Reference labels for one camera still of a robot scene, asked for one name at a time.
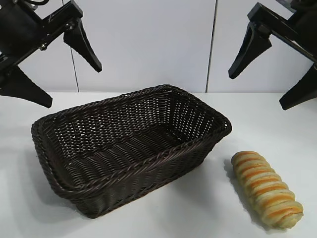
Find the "woven texture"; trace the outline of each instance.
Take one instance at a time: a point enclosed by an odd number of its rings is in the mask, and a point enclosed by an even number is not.
[[[31,132],[52,190],[96,218],[190,172],[231,130],[207,104],[161,85],[46,116]]]

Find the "basket rim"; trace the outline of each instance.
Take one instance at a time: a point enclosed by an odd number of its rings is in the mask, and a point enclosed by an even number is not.
[[[60,176],[54,171],[54,167],[51,166],[50,159],[46,153],[48,146],[43,144],[43,142],[45,143],[44,125],[46,122],[50,121],[53,118],[62,117],[64,115],[69,115],[72,113],[76,113],[78,111],[82,111],[86,107],[91,107],[91,106],[97,107],[97,106],[100,106],[100,104],[107,104],[108,105],[111,103],[120,102],[122,100],[131,100],[133,98],[139,98],[140,96],[147,96],[149,94],[152,94],[154,92],[159,92],[161,90],[177,91],[177,92],[183,94],[184,96],[188,97],[190,100],[193,100],[194,102],[199,102],[203,106],[207,107],[212,113],[218,114],[220,117],[222,117],[222,119],[223,119],[222,125],[220,125],[217,129],[213,130],[211,133],[209,133],[203,137],[179,144],[175,147],[172,147],[170,149],[162,151],[155,156],[149,157],[141,162],[137,162],[137,163],[129,166],[128,168],[119,170],[119,171],[113,173],[112,175],[107,175],[107,176],[97,178],[89,183],[84,184],[84,185],[73,186],[70,184],[66,184],[64,181],[63,181],[63,183],[65,183],[65,184],[61,184],[58,181],[58,180],[63,180],[63,179],[60,179]],[[188,151],[199,147],[203,142],[208,142],[208,141],[214,140],[214,137],[215,136],[219,137],[220,134],[221,134],[221,136],[218,139],[221,140],[222,138],[227,136],[231,131],[232,131],[231,123],[230,123],[229,119],[226,118],[223,114],[216,111],[215,109],[210,107],[208,104],[201,101],[200,99],[198,99],[194,95],[188,93],[187,91],[180,89],[178,87],[169,85],[169,84],[164,84],[164,85],[159,85],[156,87],[146,88],[146,89],[143,89],[140,91],[122,94],[122,95],[117,96],[117,97],[107,98],[107,99],[103,99],[100,101],[87,103],[87,104],[84,104],[81,106],[75,106],[75,107],[70,108],[70,109],[65,109],[65,110],[62,110],[60,112],[50,114],[50,115],[47,115],[45,117],[38,119],[37,121],[35,121],[33,123],[32,128],[31,128],[31,133],[32,133],[33,137],[39,137],[39,140],[37,142],[41,144],[41,147],[43,149],[42,154],[44,157],[44,158],[39,157],[39,159],[41,160],[41,163],[45,163],[46,168],[48,168],[50,171],[49,173],[46,173],[46,176],[48,177],[51,186],[53,183],[52,189],[56,193],[58,193],[59,195],[61,195],[63,197],[67,197],[68,199],[72,198],[75,194],[78,195],[78,193],[89,194],[90,192],[92,193],[92,190],[95,190],[95,189],[102,190],[105,187],[111,186],[115,182],[120,182],[121,180],[128,178],[132,172],[134,174],[136,174],[136,170],[143,171],[144,167],[146,167],[148,170],[154,169],[155,167],[158,166],[158,164],[166,163],[166,161],[171,160],[172,158],[179,156],[179,154],[181,154],[181,153],[187,153]]]

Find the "white wall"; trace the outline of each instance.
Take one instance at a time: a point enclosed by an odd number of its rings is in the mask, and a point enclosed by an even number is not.
[[[236,79],[228,70],[240,50],[249,20],[248,12],[257,0],[219,0],[212,48],[209,92],[285,92],[296,84],[312,63],[271,36],[269,50],[253,61]],[[275,0],[262,4],[285,18],[291,12]]]
[[[215,0],[76,0],[97,74],[74,54],[81,91],[125,92],[169,83],[206,88]]]
[[[44,18],[62,6],[61,0],[51,0],[36,13]],[[76,92],[76,78],[70,48],[62,36],[44,52],[37,50],[20,65],[26,75],[38,86],[51,92]]]

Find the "white surface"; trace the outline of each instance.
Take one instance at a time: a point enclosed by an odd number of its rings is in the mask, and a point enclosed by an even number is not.
[[[219,1],[209,92],[286,92],[312,66],[304,56],[271,36],[273,47],[253,61],[235,80],[229,78],[228,70],[240,50],[249,23],[247,14],[257,2],[258,0]],[[276,0],[260,2],[284,18],[289,18],[292,14]]]
[[[0,108],[1,238],[298,238],[315,233],[317,101],[289,111],[281,94],[195,94],[224,113],[232,133],[193,172],[101,218],[90,220],[51,191],[31,140],[41,116],[115,93],[52,93],[49,110],[15,98]],[[244,209],[228,161],[240,150],[261,153],[304,206],[286,232],[265,231]]]
[[[61,6],[61,0],[51,0],[47,5],[39,6],[36,13],[44,18]],[[77,92],[70,48],[63,42],[62,36],[50,44],[46,51],[37,50],[19,67],[44,90]]]
[[[103,71],[74,53],[80,91],[206,88],[215,0],[77,0]]]

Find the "bread roll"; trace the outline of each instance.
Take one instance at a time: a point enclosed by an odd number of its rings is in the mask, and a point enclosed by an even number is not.
[[[303,206],[264,157],[241,151],[232,159],[234,172],[262,221],[273,228],[292,228],[303,216]]]

